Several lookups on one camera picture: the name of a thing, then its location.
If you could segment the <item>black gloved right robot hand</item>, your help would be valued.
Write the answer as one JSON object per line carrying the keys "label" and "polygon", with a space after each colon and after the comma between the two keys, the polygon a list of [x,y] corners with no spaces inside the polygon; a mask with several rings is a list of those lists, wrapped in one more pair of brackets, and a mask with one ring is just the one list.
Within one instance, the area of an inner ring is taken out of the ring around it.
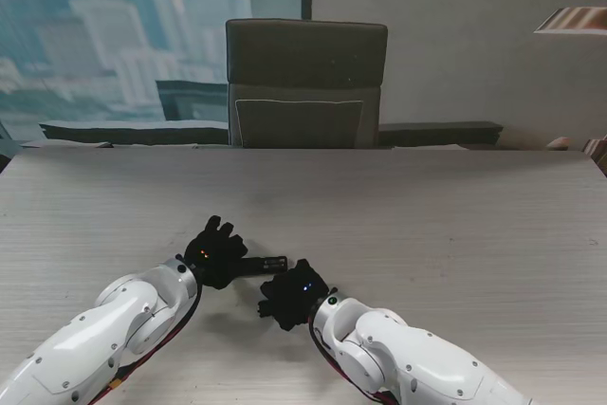
{"label": "black gloved right robot hand", "polygon": [[284,331],[308,322],[313,309],[331,292],[321,275],[306,259],[260,286],[264,299],[258,303],[260,318],[272,318]]}

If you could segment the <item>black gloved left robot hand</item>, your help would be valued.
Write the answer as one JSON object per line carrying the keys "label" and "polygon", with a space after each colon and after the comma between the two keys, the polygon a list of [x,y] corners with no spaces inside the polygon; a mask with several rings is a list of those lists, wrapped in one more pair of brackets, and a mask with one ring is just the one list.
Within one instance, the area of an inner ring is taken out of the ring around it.
{"label": "black gloved left robot hand", "polygon": [[213,215],[186,247],[183,262],[202,286],[227,287],[237,276],[237,266],[248,253],[243,238],[233,234],[233,224]]}

